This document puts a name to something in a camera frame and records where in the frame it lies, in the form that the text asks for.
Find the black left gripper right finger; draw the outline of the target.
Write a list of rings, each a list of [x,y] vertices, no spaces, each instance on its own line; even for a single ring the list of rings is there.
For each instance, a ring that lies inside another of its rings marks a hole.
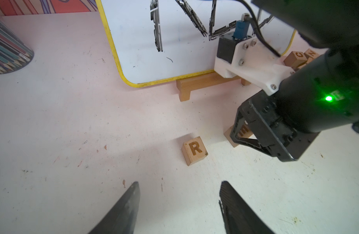
[[[228,181],[221,183],[219,205],[228,234],[272,234]]]

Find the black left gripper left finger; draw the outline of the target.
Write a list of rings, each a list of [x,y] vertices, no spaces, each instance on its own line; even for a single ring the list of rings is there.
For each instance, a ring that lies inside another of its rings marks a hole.
[[[140,188],[135,181],[105,215],[105,217],[90,231],[91,234],[132,234],[139,210]]]

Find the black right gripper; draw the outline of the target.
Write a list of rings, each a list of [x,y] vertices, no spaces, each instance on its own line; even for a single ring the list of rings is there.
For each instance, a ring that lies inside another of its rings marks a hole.
[[[303,133],[289,126],[276,108],[275,99],[259,91],[238,108],[230,137],[238,145],[277,157],[282,162],[298,161],[319,133]],[[238,137],[244,124],[253,132],[250,138]]]

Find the wooden letter block E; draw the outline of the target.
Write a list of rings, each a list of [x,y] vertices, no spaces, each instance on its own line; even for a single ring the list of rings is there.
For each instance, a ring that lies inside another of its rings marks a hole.
[[[234,143],[230,137],[230,133],[232,132],[234,126],[232,125],[226,132],[224,132],[224,136],[227,138],[229,143],[236,148],[238,144]],[[238,132],[238,137],[241,138],[250,138],[253,135],[253,132],[249,129],[247,125],[243,125],[241,130]]]

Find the wooden letter block R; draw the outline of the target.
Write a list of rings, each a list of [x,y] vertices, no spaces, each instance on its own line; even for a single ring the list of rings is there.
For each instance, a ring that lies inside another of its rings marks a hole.
[[[205,159],[208,152],[201,137],[195,137],[182,145],[182,153],[188,166]]]

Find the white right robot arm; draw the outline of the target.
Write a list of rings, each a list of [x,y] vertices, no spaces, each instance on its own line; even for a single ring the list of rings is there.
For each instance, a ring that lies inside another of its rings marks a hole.
[[[254,1],[326,52],[238,108],[232,141],[297,161],[321,131],[351,124],[359,134],[359,1]]]

